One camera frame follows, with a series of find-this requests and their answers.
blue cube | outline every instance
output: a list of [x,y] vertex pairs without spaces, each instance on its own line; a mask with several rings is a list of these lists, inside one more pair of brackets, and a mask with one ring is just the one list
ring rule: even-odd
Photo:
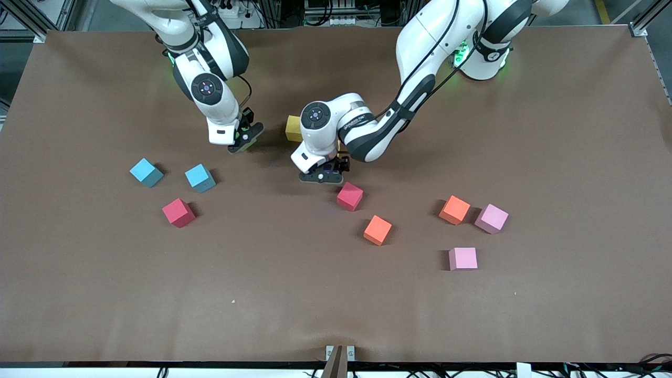
[[142,160],[131,168],[130,173],[135,176],[139,182],[142,182],[149,188],[156,185],[156,183],[163,177],[161,171],[145,158],[142,158]]
[[184,173],[187,175],[189,185],[196,190],[196,192],[203,193],[214,186],[214,179],[203,164],[199,164]]

yellow cube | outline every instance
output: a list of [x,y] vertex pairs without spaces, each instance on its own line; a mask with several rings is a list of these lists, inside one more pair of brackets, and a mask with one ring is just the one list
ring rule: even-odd
[[285,128],[285,135],[288,141],[303,142],[301,137],[301,119],[297,116],[287,117],[287,127]]

cube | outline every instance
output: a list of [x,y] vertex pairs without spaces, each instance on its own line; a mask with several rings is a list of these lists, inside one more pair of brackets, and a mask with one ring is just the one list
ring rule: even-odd
[[489,204],[480,212],[474,224],[487,233],[500,233],[508,217],[509,213],[493,204]]
[[343,185],[341,191],[338,193],[336,201],[347,210],[354,211],[362,200],[363,196],[364,191],[362,189],[359,189],[357,186],[354,186],[349,182],[346,182],[345,185]]
[[187,176],[187,180],[189,180],[189,185],[191,185],[196,192],[205,193],[215,185],[212,174],[210,174],[210,171],[208,171],[203,164],[199,164],[196,167],[189,169],[184,174]]
[[450,270],[478,269],[476,248],[453,248],[448,252]]
[[287,126],[285,126],[285,135],[291,142],[303,142],[301,136],[301,119],[297,116],[287,117]]
[[142,158],[138,163],[130,169],[129,171],[139,182],[142,182],[148,188],[156,185],[157,182],[163,177],[161,171],[159,171],[149,160]]
[[446,205],[439,213],[439,217],[447,220],[449,223],[459,225],[463,220],[470,205],[455,196],[450,196]]
[[369,225],[366,226],[366,230],[364,230],[364,237],[373,244],[382,245],[391,228],[392,225],[388,221],[374,215]]
[[163,214],[168,219],[168,222],[177,228],[182,228],[196,219],[189,205],[179,198],[165,205],[163,207]]

orange cube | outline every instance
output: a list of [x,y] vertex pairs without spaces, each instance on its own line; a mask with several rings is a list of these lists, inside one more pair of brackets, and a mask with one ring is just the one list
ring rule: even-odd
[[366,226],[366,230],[364,230],[364,237],[373,244],[382,245],[391,228],[392,225],[388,221],[374,215],[369,225]]
[[466,212],[469,210],[469,204],[460,200],[455,196],[450,196],[446,205],[439,213],[439,217],[447,220],[448,222],[459,225],[463,220]]

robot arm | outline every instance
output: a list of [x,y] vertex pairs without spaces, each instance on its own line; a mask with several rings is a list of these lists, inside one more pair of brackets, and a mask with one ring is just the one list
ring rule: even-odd
[[[173,76],[206,116],[208,139],[242,151],[263,132],[241,111],[226,80],[247,70],[249,55],[207,0],[112,0],[145,21],[175,57]],[[190,14],[196,18],[192,23]]]
[[485,11],[482,0],[431,0],[411,19],[396,41],[402,85],[380,121],[356,93],[307,105],[301,113],[304,141],[292,154],[303,172],[300,178],[342,182],[340,171],[346,167],[321,168],[336,157],[337,137],[353,159],[378,159],[429,97],[439,67],[473,33]]
[[[566,3],[538,0],[536,9],[553,14]],[[453,64],[467,77],[494,77],[505,64],[511,39],[526,25],[532,8],[532,0],[431,0],[401,30],[396,41],[402,84],[384,113],[374,116],[356,93],[312,102],[303,109],[304,141],[292,154],[292,161],[302,172],[300,179],[331,184],[343,181],[341,172],[349,169],[349,162],[338,158],[337,138],[353,159],[378,159],[429,96],[452,76],[434,88],[439,67],[456,50],[466,59],[456,55]]]

